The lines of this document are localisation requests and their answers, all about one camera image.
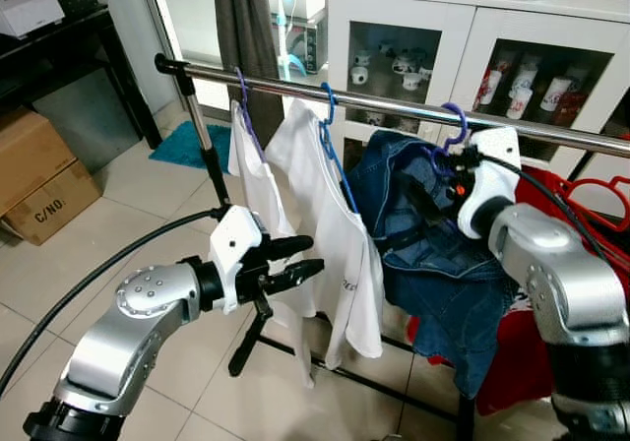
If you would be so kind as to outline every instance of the glass cabinet door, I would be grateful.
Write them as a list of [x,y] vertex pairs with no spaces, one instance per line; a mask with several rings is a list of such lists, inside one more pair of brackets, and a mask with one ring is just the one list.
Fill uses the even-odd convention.
[[[450,98],[473,15],[472,6],[418,0],[329,0],[331,86],[439,106]],[[378,111],[348,108],[339,116],[344,124],[333,132],[359,141],[389,128],[436,142],[441,129]]]
[[[463,109],[600,133],[630,86],[630,27],[480,8],[453,88]],[[455,135],[449,127],[442,138]],[[525,163],[568,177],[583,151],[519,138]]]

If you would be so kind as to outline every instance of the white cabinet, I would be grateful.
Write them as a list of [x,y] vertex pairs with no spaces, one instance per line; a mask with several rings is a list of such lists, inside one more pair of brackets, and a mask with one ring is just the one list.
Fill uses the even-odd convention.
[[[521,67],[534,64],[521,119],[599,133],[630,87],[630,0],[329,0],[329,20],[333,89],[432,105],[450,100],[468,111],[505,116]],[[403,55],[403,64],[416,72],[432,70],[430,81],[410,94],[401,76],[388,78],[383,44],[392,46],[389,62]],[[502,75],[494,98],[479,104],[484,79],[497,65]],[[350,109],[338,119],[334,136],[342,153],[345,139],[368,140],[378,129],[373,123],[437,143],[454,132],[424,123],[413,131],[398,118]],[[525,163],[565,178],[584,155],[523,138],[521,150]]]

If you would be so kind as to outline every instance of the clothes rack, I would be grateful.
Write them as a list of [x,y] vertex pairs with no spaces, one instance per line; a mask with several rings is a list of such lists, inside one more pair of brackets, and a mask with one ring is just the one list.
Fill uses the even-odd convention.
[[[217,153],[213,148],[212,140],[210,139],[210,135],[206,129],[201,108],[196,98],[193,79],[208,80],[226,84],[228,86],[240,87],[241,83],[238,75],[235,72],[227,72],[225,70],[206,67],[204,65],[169,60],[163,54],[158,54],[156,56],[156,67],[160,72],[172,75],[175,78],[186,106],[190,111],[193,125],[203,148],[202,153],[209,156],[214,155],[214,158],[216,158]],[[289,95],[326,103],[330,102],[329,93],[324,89],[318,89],[316,87],[253,77],[244,78],[244,82],[249,90],[255,92],[274,95]],[[397,114],[452,126],[460,125],[460,117],[457,114],[441,107],[381,98],[366,94],[350,94],[347,92],[333,92],[333,96],[336,104],[339,106]],[[473,130],[509,126],[515,128],[519,136],[545,141],[547,143],[560,146],[583,149],[594,153],[603,153],[611,156],[630,158],[630,141],[609,138],[582,131],[574,131],[566,128],[559,128],[556,126],[540,125],[526,121],[512,120],[509,118],[497,118],[495,116],[478,113],[467,114],[467,118],[469,126]],[[219,199],[221,203],[225,203],[227,199],[227,192],[224,189],[222,178],[214,176],[217,173],[221,175],[221,172],[213,169],[210,165],[208,165],[208,169],[211,174],[211,178],[215,183],[215,187],[217,188]],[[317,316],[320,319],[327,320],[324,315],[318,314]],[[409,345],[385,336],[382,336],[381,339],[385,344],[412,352],[412,348]],[[279,343],[271,338],[261,335],[258,337],[257,342],[263,343],[282,352],[293,354],[293,349],[291,347]],[[316,367],[326,369],[324,361],[314,354],[312,355],[312,363]],[[401,402],[430,412],[431,414],[439,416],[443,419],[455,422],[457,426],[456,440],[473,441],[474,400],[468,400],[465,397],[460,396],[458,412],[449,413],[434,407],[429,403],[414,399],[407,394],[400,393],[390,387],[379,384],[378,382],[346,369],[337,368],[332,372],[353,380],[361,385],[377,390]]]

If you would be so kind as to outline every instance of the cardboard box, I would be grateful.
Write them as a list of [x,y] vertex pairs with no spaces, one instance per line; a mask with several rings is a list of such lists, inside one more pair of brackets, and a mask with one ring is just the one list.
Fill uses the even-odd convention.
[[7,213],[3,224],[39,245],[100,197],[101,191],[78,160]]
[[0,217],[74,159],[43,116],[20,108],[0,117]]

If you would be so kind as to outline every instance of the tile floor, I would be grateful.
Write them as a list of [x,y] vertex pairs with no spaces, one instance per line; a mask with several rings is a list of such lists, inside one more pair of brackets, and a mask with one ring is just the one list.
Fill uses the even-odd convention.
[[[103,197],[41,247],[0,234],[0,368],[33,323],[87,271],[147,231],[217,202],[202,170],[148,160],[149,153],[140,142],[99,172]],[[228,177],[227,184],[234,201],[242,202],[238,180]],[[0,401],[0,438],[27,439],[21,430],[26,414],[48,400],[73,346],[131,269],[206,256],[213,228],[200,221],[148,244],[69,305]],[[256,346],[243,374],[229,377],[229,357],[251,318],[249,306],[228,317],[206,314],[171,337],[121,439],[369,441],[400,432],[409,441],[454,440],[451,423],[327,371],[314,369],[315,388],[302,388],[291,357],[268,346]],[[390,309],[388,333],[399,335],[400,321]],[[273,324],[266,332],[286,341]],[[316,352],[323,351],[327,332],[323,322],[307,325]],[[444,410],[457,409],[450,369],[430,367],[421,357],[387,347],[383,357],[368,360],[348,348],[345,366]],[[561,432],[549,404],[538,402],[480,418],[476,439],[538,441]]]

